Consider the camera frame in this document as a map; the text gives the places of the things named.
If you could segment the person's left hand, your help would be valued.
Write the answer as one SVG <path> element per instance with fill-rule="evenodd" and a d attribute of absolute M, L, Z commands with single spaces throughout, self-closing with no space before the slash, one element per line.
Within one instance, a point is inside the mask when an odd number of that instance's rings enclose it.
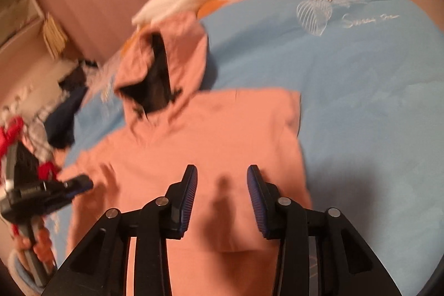
<path fill-rule="evenodd" d="M 36 243 L 32 245 L 29 238 L 17 235 L 14 238 L 15 248 L 17 251 L 18 259 L 25 269 L 29 270 L 29 263 L 26 260 L 24 251 L 33 249 L 38 259 L 49 267 L 54 265 L 54 254 L 52 251 L 52 241 L 50 238 L 50 232 L 46 227 L 42 227 L 38 230 L 36 237 Z"/>

